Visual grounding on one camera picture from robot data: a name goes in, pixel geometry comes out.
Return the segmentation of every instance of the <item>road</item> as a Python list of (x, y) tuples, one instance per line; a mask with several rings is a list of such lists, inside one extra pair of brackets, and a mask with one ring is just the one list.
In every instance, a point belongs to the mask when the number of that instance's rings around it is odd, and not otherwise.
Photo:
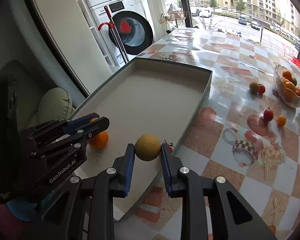
[[(203, 28), (203, 24), (200, 21), (200, 19), (205, 21), (207, 29), (209, 28), (210, 24), (210, 18), (201, 18), (199, 17), (193, 17), (198, 22), (198, 27)], [(247, 23), (247, 25), (239, 24), (237, 19), (220, 16), (220, 15), (213, 15), (212, 16), (212, 24), (211, 26), (219, 27), (221, 29), (225, 30), (235, 30), (237, 32), (241, 32), (241, 36), (244, 39), (251, 39), (253, 41), (260, 41), (261, 37), (261, 30), (255, 30), (251, 28), (250, 23)], [(268, 31), (266, 29), (263, 30), (262, 33), (262, 41), (261, 44), (264, 46), (267, 46), (274, 51), (280, 53), (284, 57), (291, 58), (292, 56), (298, 55), (298, 50), (294, 47), (294, 45), (284, 39), (283, 37)]]

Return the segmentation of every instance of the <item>digital display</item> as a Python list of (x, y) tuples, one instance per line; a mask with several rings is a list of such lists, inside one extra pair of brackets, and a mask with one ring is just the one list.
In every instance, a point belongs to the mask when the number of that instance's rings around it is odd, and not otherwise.
[(111, 12), (120, 11), (120, 10), (124, 9), (123, 2), (120, 1), (120, 2), (115, 2), (115, 3), (109, 4), (109, 8), (110, 8)]

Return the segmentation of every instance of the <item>yellow-green fruit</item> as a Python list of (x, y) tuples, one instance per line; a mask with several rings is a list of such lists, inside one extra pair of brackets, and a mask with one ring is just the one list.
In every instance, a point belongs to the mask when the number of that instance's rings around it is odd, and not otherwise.
[(135, 144), (135, 152), (140, 160), (149, 162), (154, 160), (160, 153), (160, 141), (153, 134), (141, 136)]
[(295, 77), (292, 78), (291, 82), (295, 87), (297, 86), (297, 79)]
[(255, 81), (252, 81), (249, 85), (251, 93), (258, 93), (259, 92), (259, 84)]

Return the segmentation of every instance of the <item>fruit bowl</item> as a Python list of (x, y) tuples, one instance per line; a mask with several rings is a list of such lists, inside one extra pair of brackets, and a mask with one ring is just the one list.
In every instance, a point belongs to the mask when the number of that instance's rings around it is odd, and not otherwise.
[[(300, 97), (296, 93), (294, 93), (292, 90), (285, 87), (285, 85), (283, 83), (283, 78), (282, 78), (282, 72), (284, 70), (288, 70), (288, 69), (281, 65), (277, 65), (274, 68), (274, 77), (273, 78), (274, 78), (274, 83), (277, 87), (277, 92), (288, 106), (298, 108), (298, 107), (300, 107)], [(300, 87), (299, 76), (295, 75), (295, 78), (297, 78), (297, 82), (298, 82), (297, 86)]]

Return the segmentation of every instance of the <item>dryer door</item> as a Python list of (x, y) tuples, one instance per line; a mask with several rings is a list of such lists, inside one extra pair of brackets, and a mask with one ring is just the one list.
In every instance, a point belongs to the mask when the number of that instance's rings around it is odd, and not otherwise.
[[(128, 54), (138, 55), (152, 44), (151, 26), (140, 14), (132, 11), (122, 11), (115, 14), (112, 19)], [(109, 37), (115, 44), (110, 30)]]

